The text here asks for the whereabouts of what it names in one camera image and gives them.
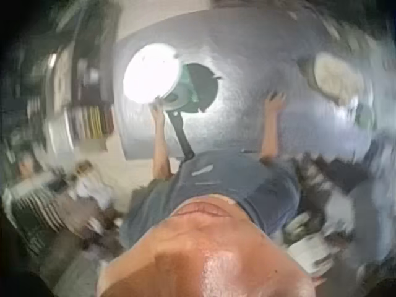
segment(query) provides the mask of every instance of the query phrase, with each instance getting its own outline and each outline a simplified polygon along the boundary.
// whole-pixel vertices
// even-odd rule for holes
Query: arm
[[[278,148],[278,114],[285,106],[285,94],[271,93],[264,103],[264,136],[261,145],[261,159],[275,158]]]
[[[165,116],[163,114],[163,108],[161,105],[156,104],[151,107],[151,112],[155,123],[153,178],[169,179],[172,177],[172,172],[165,141]]]

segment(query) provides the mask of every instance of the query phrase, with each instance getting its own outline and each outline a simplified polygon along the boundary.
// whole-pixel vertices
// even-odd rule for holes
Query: blue t-shirt
[[[132,247],[184,201],[208,194],[235,200],[268,235],[295,214],[299,202],[297,177],[289,163],[263,165],[243,153],[206,152],[184,162],[169,181],[157,181],[148,197],[132,201],[120,230],[121,243]]]

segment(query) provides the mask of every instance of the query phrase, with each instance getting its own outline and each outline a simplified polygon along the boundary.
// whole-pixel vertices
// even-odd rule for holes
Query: light
[[[56,62],[56,54],[51,54],[48,60],[48,65],[52,68],[55,65]]]
[[[167,96],[181,75],[176,50],[163,43],[153,43],[138,51],[129,62],[123,80],[124,94],[139,104]]]

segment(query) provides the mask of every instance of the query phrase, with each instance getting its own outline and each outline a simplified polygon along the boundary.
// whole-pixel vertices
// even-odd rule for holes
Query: gray table
[[[152,158],[153,124],[148,106],[123,94],[123,77],[133,55],[150,43],[167,43],[184,63],[199,63],[221,77],[205,113],[183,114],[184,130],[196,153],[212,149],[257,151],[262,139],[262,102],[269,90],[288,94],[280,116],[282,152],[362,156],[370,135],[354,127],[320,93],[308,87],[297,61],[326,50],[330,35],[310,11],[215,9],[180,15],[118,42],[114,54],[116,120],[127,159]],[[182,156],[166,124],[170,155]]]

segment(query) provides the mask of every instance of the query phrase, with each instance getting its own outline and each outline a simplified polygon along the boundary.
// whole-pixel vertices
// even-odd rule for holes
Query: person
[[[129,250],[102,271],[98,296],[315,296],[311,278],[269,238],[299,203],[293,167],[277,158],[284,99],[271,93],[265,100],[260,161],[205,152],[175,175],[163,110],[152,109],[156,183],[124,220],[120,237]]]

